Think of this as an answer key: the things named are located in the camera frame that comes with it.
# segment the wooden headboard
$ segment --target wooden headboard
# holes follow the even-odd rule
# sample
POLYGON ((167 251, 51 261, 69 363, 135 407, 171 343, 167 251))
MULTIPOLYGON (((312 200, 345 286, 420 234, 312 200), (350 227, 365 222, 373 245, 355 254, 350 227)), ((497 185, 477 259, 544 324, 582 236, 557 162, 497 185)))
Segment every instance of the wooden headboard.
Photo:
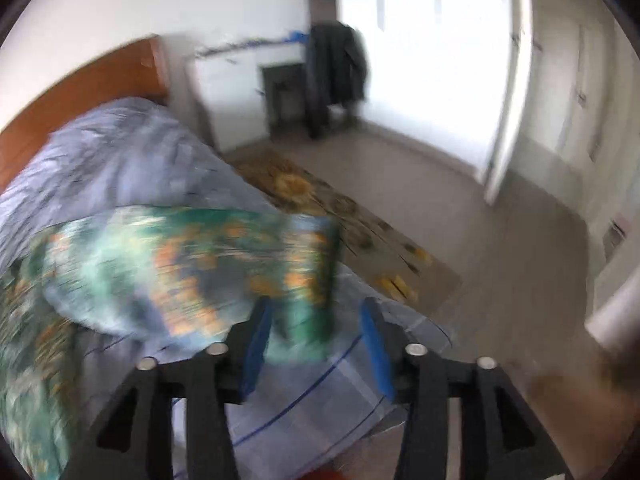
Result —
POLYGON ((121 97, 164 103, 167 88, 157 36, 125 45, 79 68, 29 104, 0 134, 0 192, 60 126, 121 97))

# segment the green patterned cloth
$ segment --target green patterned cloth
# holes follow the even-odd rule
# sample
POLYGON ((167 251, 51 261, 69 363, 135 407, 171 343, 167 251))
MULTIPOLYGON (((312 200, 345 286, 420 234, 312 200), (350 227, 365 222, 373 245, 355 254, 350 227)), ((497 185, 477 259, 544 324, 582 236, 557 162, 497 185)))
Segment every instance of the green patterned cloth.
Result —
POLYGON ((324 358, 338 240, 328 217, 146 206, 47 228, 1 279, 2 434, 58 478, 78 434, 73 322, 195 352, 267 295, 267 359, 324 358))

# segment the floral rug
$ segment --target floral rug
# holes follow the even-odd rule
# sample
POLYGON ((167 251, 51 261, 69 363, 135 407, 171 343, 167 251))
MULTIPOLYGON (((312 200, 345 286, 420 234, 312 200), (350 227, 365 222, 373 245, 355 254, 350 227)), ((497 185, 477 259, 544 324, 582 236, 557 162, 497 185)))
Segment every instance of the floral rug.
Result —
POLYGON ((344 246, 340 260, 380 293, 429 316, 460 284, 460 277, 427 250, 273 150, 230 164, 282 211, 337 217, 344 246))

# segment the silver screw head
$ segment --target silver screw head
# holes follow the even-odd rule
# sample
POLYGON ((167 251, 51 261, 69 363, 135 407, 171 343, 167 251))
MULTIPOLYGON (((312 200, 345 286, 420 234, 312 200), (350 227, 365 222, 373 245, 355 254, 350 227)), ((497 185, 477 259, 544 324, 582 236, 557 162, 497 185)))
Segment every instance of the silver screw head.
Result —
POLYGON ((498 366, 498 363, 495 362, 495 359, 493 359, 492 357, 481 357, 476 362, 478 363, 478 366, 483 368, 484 370, 493 370, 498 366))
POLYGON ((140 359, 138 363, 138 370, 142 370, 146 372, 148 370, 153 370, 156 366, 158 366, 158 360, 155 357, 143 357, 140 359))
POLYGON ((207 354, 209 355, 223 355, 229 351, 229 347, 224 343, 211 343, 207 346, 207 354))
POLYGON ((404 351, 409 355, 421 356, 426 355, 429 350, 425 345, 421 345, 420 343, 409 343, 404 347, 404 351))

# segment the gray bed sheet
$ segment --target gray bed sheet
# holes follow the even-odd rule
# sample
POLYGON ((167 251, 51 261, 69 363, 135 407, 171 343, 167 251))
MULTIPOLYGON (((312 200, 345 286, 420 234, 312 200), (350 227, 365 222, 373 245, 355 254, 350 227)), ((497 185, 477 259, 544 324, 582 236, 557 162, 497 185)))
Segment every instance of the gray bed sheet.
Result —
MULTIPOLYGON (((270 211, 273 207, 167 108, 141 98, 117 100, 56 131, 0 196, 0 271, 24 253, 46 226, 116 206, 186 205, 270 211)), ((385 317, 441 352, 450 345, 435 324, 380 297, 338 266, 336 333, 327 362, 265 364, 242 406, 227 406, 236 460, 244 480, 298 478, 372 430, 393 409, 380 396, 360 338, 358 306, 380 298, 385 317)), ((189 355, 154 341, 80 329, 81 402, 85 427, 112 391, 146 355, 169 362, 189 355)), ((174 476, 184 470, 184 403, 174 406, 174 476)))

